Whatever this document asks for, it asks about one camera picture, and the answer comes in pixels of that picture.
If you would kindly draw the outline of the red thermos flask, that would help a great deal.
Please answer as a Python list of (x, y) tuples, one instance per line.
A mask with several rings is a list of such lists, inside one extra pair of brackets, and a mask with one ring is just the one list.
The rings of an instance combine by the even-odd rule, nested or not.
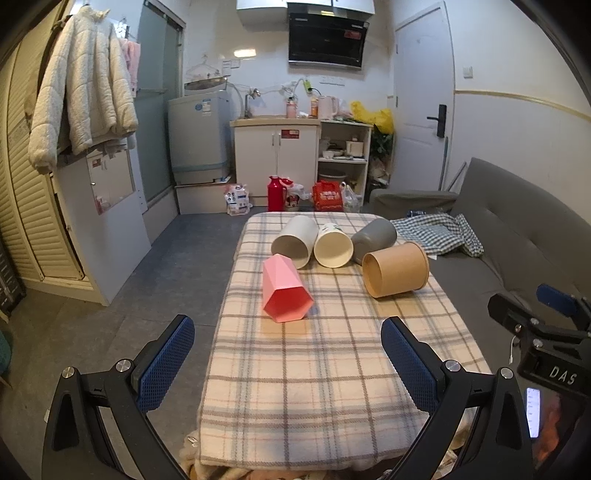
[(287, 184), (279, 176), (270, 176), (266, 187), (267, 210), (283, 212), (287, 200)]

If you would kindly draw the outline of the brown paper cup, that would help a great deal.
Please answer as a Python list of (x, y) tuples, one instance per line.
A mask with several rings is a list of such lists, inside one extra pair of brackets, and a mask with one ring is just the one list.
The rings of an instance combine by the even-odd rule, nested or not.
[(407, 242), (363, 256), (363, 284), (374, 298), (422, 289), (429, 280), (429, 259), (420, 245)]

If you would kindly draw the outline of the white washing machine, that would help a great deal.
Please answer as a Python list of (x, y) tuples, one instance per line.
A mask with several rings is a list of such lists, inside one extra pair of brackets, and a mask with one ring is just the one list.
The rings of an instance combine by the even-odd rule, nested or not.
[(231, 104), (226, 90), (168, 102), (168, 145), (177, 186), (221, 182), (231, 163)]

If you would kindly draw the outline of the black range hood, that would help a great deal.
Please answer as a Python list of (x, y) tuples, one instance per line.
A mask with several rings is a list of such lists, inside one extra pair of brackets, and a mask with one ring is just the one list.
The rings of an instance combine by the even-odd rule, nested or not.
[(288, 63), (361, 70), (374, 14), (374, 8), (356, 10), (346, 1), (288, 2)]

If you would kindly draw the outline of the open white shelf unit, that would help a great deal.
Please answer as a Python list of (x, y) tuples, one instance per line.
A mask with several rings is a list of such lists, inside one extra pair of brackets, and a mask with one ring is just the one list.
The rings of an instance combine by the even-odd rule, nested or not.
[(372, 132), (370, 124), (321, 121), (317, 179), (346, 182), (361, 204), (366, 200)]

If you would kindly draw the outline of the white plastic cup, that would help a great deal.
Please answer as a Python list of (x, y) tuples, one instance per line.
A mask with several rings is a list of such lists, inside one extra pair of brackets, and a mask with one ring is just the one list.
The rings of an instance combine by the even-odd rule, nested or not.
[(318, 224), (313, 217), (294, 216), (271, 243), (271, 254), (286, 256), (293, 261), (295, 268), (303, 269), (311, 259), (317, 236)]

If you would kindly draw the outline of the white sink cabinet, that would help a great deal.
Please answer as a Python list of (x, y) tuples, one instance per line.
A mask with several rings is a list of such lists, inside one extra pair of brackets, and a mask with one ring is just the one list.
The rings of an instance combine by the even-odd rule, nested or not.
[(250, 203), (267, 204), (271, 176), (288, 178), (311, 191), (318, 175), (321, 121), (255, 117), (230, 123), (235, 136), (235, 175)]

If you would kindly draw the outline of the cream printed paper cup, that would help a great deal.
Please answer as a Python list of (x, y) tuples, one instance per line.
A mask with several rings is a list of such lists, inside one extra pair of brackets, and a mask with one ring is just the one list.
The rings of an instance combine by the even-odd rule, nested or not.
[(338, 224), (327, 223), (318, 230), (314, 254), (322, 266), (341, 268), (353, 257), (353, 241)]

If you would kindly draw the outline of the pink electric kettle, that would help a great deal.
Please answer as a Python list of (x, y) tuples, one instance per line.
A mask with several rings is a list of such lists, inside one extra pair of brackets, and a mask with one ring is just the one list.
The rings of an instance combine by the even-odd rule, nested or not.
[(334, 96), (318, 97), (318, 119), (332, 120), (339, 113), (339, 99)]

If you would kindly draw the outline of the green checkered cloth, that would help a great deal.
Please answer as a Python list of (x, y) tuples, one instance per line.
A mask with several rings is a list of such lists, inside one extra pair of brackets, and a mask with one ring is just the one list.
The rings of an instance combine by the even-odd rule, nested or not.
[(427, 255), (441, 256), (461, 250), (472, 258), (481, 257), (484, 246), (463, 214), (423, 214), (392, 220), (398, 236), (415, 242)]

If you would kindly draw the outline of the louvered closet door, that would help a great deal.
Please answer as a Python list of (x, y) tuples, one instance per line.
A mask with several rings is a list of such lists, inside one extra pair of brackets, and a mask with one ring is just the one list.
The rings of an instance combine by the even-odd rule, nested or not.
[(1, 70), (1, 236), (23, 279), (80, 280), (50, 177), (29, 161), (30, 118), (51, 27), (33, 28)]

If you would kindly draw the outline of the white puffer jacket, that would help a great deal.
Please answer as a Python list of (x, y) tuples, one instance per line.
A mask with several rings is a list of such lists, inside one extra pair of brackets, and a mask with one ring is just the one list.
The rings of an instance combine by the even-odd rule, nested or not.
[(29, 162), (57, 168), (62, 117), (72, 153), (80, 155), (138, 127), (129, 72), (107, 11), (85, 5), (65, 24), (48, 61), (32, 117)]

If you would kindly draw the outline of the grey sofa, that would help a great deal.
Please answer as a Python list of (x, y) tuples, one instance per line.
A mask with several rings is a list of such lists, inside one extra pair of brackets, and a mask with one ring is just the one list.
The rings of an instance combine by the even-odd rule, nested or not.
[(367, 211), (388, 220), (411, 211), (465, 216), (483, 256), (457, 251), (432, 261), (431, 269), (493, 370), (507, 363), (510, 341), (489, 316), (493, 295), (562, 328), (574, 325), (537, 300), (538, 286), (590, 296), (589, 224), (550, 193), (487, 161), (471, 160), (457, 193), (379, 189), (370, 194)]

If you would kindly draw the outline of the white printed package bag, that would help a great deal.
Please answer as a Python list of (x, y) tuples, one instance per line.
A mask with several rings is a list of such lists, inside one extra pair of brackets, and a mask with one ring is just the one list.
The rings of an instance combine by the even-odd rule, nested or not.
[(245, 185), (231, 184), (224, 189), (226, 213), (229, 216), (242, 216), (249, 214), (252, 203), (249, 201), (249, 191)]

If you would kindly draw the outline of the pink hanging garment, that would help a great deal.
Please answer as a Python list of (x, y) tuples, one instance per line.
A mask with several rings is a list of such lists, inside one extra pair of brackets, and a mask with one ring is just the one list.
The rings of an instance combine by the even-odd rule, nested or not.
[(119, 42), (129, 74), (132, 96), (135, 97), (137, 94), (141, 46), (128, 39), (120, 39)]

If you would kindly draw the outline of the pink hexagonal cup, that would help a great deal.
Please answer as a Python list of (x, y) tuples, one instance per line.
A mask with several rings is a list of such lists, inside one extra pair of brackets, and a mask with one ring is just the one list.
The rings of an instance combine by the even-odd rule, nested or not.
[(314, 298), (301, 281), (294, 262), (274, 254), (263, 262), (263, 312), (276, 323), (304, 319)]

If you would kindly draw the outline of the white entrance door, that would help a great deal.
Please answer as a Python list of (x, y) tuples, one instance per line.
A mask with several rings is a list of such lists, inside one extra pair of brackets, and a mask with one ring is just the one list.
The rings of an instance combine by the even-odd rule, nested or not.
[[(439, 191), (447, 173), (454, 116), (455, 66), (447, 8), (438, 2), (403, 21), (394, 36), (394, 191)], [(440, 104), (446, 137), (436, 136)]]

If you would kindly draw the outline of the grey plastic cup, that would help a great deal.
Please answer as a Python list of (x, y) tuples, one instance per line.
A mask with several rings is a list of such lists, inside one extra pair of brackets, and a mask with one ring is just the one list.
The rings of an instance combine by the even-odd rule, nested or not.
[(366, 254), (393, 246), (397, 238), (396, 227), (390, 220), (376, 218), (353, 234), (353, 259), (361, 265)]

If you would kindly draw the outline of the red shopping bag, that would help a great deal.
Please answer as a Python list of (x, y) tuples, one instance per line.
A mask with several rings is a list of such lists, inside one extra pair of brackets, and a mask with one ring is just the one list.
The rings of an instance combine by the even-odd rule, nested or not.
[(342, 189), (338, 181), (321, 180), (312, 187), (312, 203), (318, 212), (342, 212)]

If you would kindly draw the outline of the yellow plastic bag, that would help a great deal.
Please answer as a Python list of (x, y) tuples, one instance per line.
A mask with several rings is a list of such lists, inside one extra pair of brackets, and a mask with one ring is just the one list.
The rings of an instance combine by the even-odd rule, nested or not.
[(381, 133), (394, 134), (394, 116), (389, 108), (368, 110), (360, 101), (353, 101), (349, 107), (353, 120), (377, 127)]

